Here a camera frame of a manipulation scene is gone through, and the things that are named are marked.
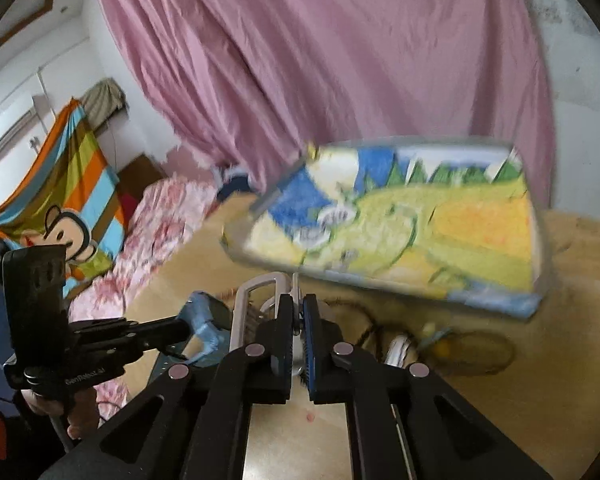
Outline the person's left hand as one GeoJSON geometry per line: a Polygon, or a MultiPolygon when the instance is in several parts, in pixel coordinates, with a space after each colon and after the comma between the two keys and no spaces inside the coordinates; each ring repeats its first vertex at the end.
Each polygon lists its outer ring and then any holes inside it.
{"type": "Polygon", "coordinates": [[[29,408],[39,415],[67,417],[67,434],[72,440],[84,439],[97,430],[99,425],[99,411],[96,402],[96,390],[88,388],[74,395],[73,408],[66,411],[64,404],[58,401],[46,400],[32,390],[22,390],[23,399],[29,408]]]}

